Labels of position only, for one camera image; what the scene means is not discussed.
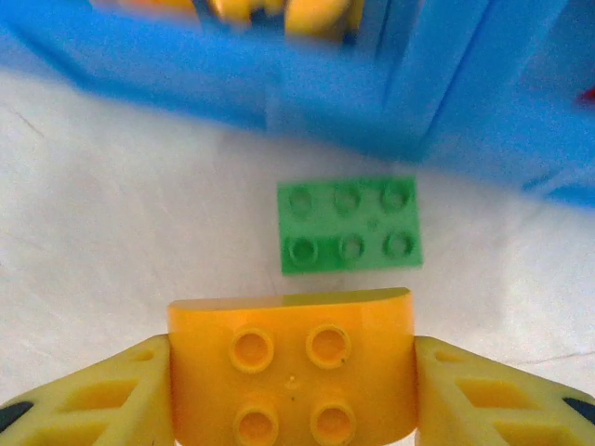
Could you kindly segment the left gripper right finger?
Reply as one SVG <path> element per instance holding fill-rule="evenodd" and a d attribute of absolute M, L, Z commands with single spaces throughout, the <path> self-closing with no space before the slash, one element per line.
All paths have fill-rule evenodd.
<path fill-rule="evenodd" d="M 591 445 L 594 399 L 436 338 L 415 340 L 417 445 Z"/>

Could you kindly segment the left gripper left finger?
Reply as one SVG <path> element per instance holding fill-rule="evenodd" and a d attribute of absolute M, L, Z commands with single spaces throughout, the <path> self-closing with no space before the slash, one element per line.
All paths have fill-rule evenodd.
<path fill-rule="evenodd" d="M 3 445 L 174 445 L 170 345 L 159 334 L 1 405 Z"/>

